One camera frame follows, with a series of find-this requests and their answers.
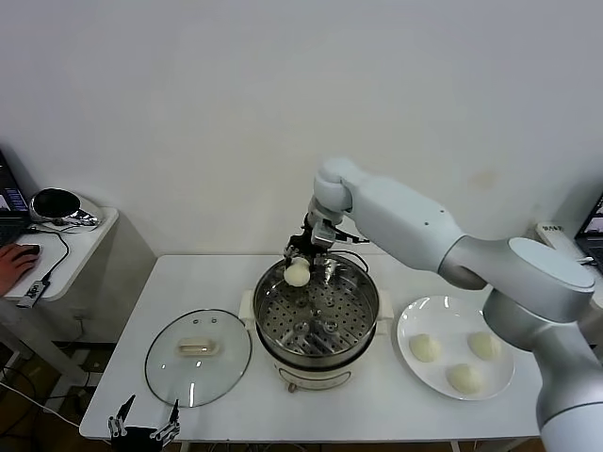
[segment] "white table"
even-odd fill
[[[164,256],[158,259],[123,331],[80,427],[88,438],[108,438],[107,418],[127,398],[136,400],[126,425],[159,427],[171,407],[156,399],[144,377],[150,344],[176,317],[197,309],[238,313],[278,256]],[[481,304],[486,291],[452,288],[436,275],[404,267],[391,257],[367,256],[370,274],[388,290],[396,317],[411,301],[448,294]],[[324,392],[290,394],[253,335],[247,372],[222,398],[180,411],[176,441],[191,442],[420,442],[538,435],[536,397],[542,380],[531,354],[514,350],[513,382],[480,402],[453,400],[424,385],[398,358],[390,336],[376,336],[354,378]]]
[[[93,231],[81,234],[62,234],[70,247],[70,253],[53,271],[50,278],[50,286],[46,289],[41,299],[38,300],[38,303],[52,302],[55,299],[59,299],[71,287],[79,272],[98,248],[118,217],[118,211],[113,208],[104,207],[103,213],[105,214],[103,223]],[[55,387],[55,392],[57,394],[64,394],[65,389],[68,389],[69,386],[84,384],[88,379],[88,374],[78,366],[79,361],[82,361],[86,353],[78,353],[77,356],[70,359],[49,339],[40,334],[37,321],[25,318],[24,311],[16,307],[15,301],[18,301],[31,284],[36,280],[40,280],[61,258],[65,252],[65,247],[54,234],[25,234],[19,238],[17,243],[38,244],[41,246],[41,255],[36,267],[4,295],[3,298],[0,298],[0,325],[2,326],[0,339],[3,342],[6,341],[8,346],[13,348],[13,350],[16,348],[17,351],[27,354],[28,350],[24,349],[18,343],[18,339],[58,370],[63,378]],[[55,402],[60,404],[61,400],[55,399]]]

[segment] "white wall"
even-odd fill
[[[0,2],[0,136],[157,255],[279,252],[346,154],[470,233],[583,215],[603,3]]]

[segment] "table leg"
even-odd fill
[[[33,352],[2,324],[0,324],[0,342],[12,351],[19,353],[24,360],[28,360],[33,356]]]
[[[86,382],[88,373],[84,372],[52,341],[43,337],[40,329],[36,328],[30,320],[24,318],[20,308],[2,298],[0,298],[0,324],[52,365],[61,375],[69,378],[74,386]]]

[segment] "cable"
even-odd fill
[[[84,336],[84,333],[85,333],[85,331],[84,331],[84,320],[82,318],[78,318],[77,321],[79,321],[79,334],[77,336],[75,336],[75,338],[69,344],[67,344],[66,346],[63,346],[63,347],[59,347],[59,349],[64,350],[65,348],[71,347],[74,342],[77,342],[78,340],[80,340]]]
[[[29,385],[31,386],[31,390],[33,392],[33,396],[34,397],[38,396],[38,394],[36,393],[36,386],[34,385],[34,383],[31,381],[31,379],[26,374],[24,374],[23,372],[21,372],[19,369],[15,369],[15,368],[9,367],[9,366],[3,366],[2,372],[4,373],[5,376],[6,376],[6,370],[5,369],[8,369],[8,370],[10,370],[12,372],[16,372],[19,375],[21,375],[25,379],[25,381],[27,381],[27,383],[29,383]],[[9,388],[10,391],[16,391],[17,393],[19,393],[17,390],[12,389],[10,386],[8,386],[7,384],[5,384],[3,381],[0,381],[0,384],[2,386],[5,386],[5,387]],[[32,409],[31,406],[27,407],[27,410],[15,422],[13,422],[12,424],[10,424],[7,428],[4,429],[4,431],[2,433],[0,433],[0,438],[6,436],[12,429],[14,429],[19,424],[21,424],[21,422],[23,422],[23,420],[31,413],[31,409]]]
[[[69,226],[68,228],[65,229],[61,229],[61,231],[66,231],[68,229],[71,229],[75,226]],[[65,239],[62,237],[62,235],[56,231],[42,231],[40,229],[26,229],[25,230],[26,233],[29,234],[52,234],[52,235],[56,235],[58,237],[58,239],[60,240],[60,242],[63,244],[63,246],[65,247],[65,253],[61,256],[61,258],[55,262],[55,264],[50,268],[50,270],[48,270],[46,272],[46,274],[44,276],[42,276],[41,280],[44,282],[47,282],[50,280],[50,275],[52,275],[53,271],[55,271],[55,268],[57,268],[61,262],[63,262],[67,256],[69,256],[69,252],[70,252],[70,248],[69,245],[67,245],[67,242],[65,241]]]
[[[365,271],[368,273],[367,261],[365,261],[362,257],[360,257],[360,254],[358,254],[357,252],[348,251],[348,250],[330,250],[329,252],[340,253],[340,254],[351,254],[352,256],[355,256],[356,259],[358,259],[360,262],[362,262],[363,266],[365,266]]]
[[[70,426],[74,426],[75,428],[79,428],[79,426],[75,423],[70,421],[69,419],[61,416],[60,414],[58,414],[57,412],[50,410],[49,408],[44,407],[43,405],[41,405],[40,403],[38,403],[36,400],[34,400],[33,398],[23,394],[21,391],[17,391],[14,388],[11,388],[10,386],[8,386],[7,384],[5,384],[3,381],[0,381],[0,386],[4,386],[5,388],[7,388],[9,391],[12,391],[15,394],[18,394],[19,396],[26,398],[27,400],[29,400],[31,403],[33,403],[34,405],[38,405],[40,408],[42,408],[43,410],[47,410],[48,412],[51,412],[52,414],[54,414],[56,417],[58,417],[59,419],[65,421],[67,424],[69,424]]]

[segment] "floor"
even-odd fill
[[[108,350],[93,350],[83,367],[102,372],[110,358]],[[0,363],[5,363],[10,353],[0,344]],[[34,356],[27,362],[16,364],[21,374],[8,373],[8,382],[19,391],[34,396],[38,401],[48,397],[58,380],[58,373],[45,361]],[[79,423],[90,403],[91,394],[81,388],[72,388],[65,398],[60,413]],[[23,420],[6,432],[19,418]],[[462,452],[470,452],[478,444],[461,443]],[[52,414],[38,410],[33,404],[0,387],[0,452],[105,452],[108,444],[82,438],[77,429],[62,422]],[[179,444],[170,444],[169,452],[179,450]],[[448,443],[424,444],[192,444],[190,452],[450,452]],[[517,447],[514,452],[544,452],[539,440]]]

